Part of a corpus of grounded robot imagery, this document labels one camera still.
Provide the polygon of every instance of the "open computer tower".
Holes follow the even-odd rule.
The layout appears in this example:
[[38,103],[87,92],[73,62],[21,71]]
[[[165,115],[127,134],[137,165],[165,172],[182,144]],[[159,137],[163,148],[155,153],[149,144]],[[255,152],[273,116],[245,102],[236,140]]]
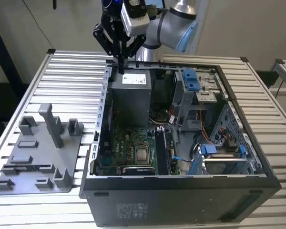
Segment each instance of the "open computer tower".
[[223,71],[107,61],[80,197],[97,226],[240,222],[280,188]]

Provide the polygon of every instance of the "motherboard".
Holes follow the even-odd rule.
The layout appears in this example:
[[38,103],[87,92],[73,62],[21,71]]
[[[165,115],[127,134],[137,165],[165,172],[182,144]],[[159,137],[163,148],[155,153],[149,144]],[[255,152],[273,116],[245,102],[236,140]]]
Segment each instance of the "motherboard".
[[[103,154],[100,159],[101,176],[119,176],[136,173],[139,168],[158,175],[157,146],[154,129],[128,129],[114,127],[112,151]],[[169,158],[170,174],[177,172],[177,163],[170,160],[174,153],[174,142],[171,130],[165,130],[166,148],[164,153]]]

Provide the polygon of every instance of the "sticker label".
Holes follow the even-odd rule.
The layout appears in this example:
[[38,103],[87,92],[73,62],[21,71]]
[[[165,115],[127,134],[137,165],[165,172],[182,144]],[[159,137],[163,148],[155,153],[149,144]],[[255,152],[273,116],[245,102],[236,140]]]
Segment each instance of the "sticker label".
[[122,84],[146,84],[145,74],[124,74]]
[[172,116],[170,117],[169,123],[170,123],[170,124],[173,124],[174,120],[175,120],[175,116],[172,115]]
[[146,218],[148,203],[116,204],[117,216],[120,219]]

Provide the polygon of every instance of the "aluminum extrusion table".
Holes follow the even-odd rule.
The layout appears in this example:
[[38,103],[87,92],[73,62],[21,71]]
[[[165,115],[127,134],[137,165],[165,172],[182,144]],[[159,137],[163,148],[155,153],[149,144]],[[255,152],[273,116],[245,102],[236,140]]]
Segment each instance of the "aluminum extrusion table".
[[[95,52],[56,51],[47,54],[0,138],[0,169],[19,136],[22,116],[38,114],[41,103],[52,103],[61,121],[77,118],[85,125],[73,188],[69,193],[0,196],[0,229],[91,229],[96,225],[85,199],[78,196],[84,160],[93,130],[102,86],[105,60]],[[286,229],[286,114],[257,76],[241,58],[164,55],[164,62],[220,65],[282,189],[240,224],[178,225],[160,228]]]

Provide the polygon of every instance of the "blue tab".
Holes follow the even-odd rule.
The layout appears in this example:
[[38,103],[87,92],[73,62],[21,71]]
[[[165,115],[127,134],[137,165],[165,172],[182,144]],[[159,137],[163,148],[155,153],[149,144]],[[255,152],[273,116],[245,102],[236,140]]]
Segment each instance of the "blue tab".
[[246,157],[246,148],[243,145],[240,145],[239,151],[240,151],[242,158]]
[[202,153],[202,155],[206,154],[206,149],[205,149],[204,145],[201,146],[201,153]]
[[217,154],[217,149],[215,145],[202,145],[202,154]]
[[197,79],[197,73],[195,70],[183,70],[182,76],[188,91],[190,92],[200,91],[200,83]]

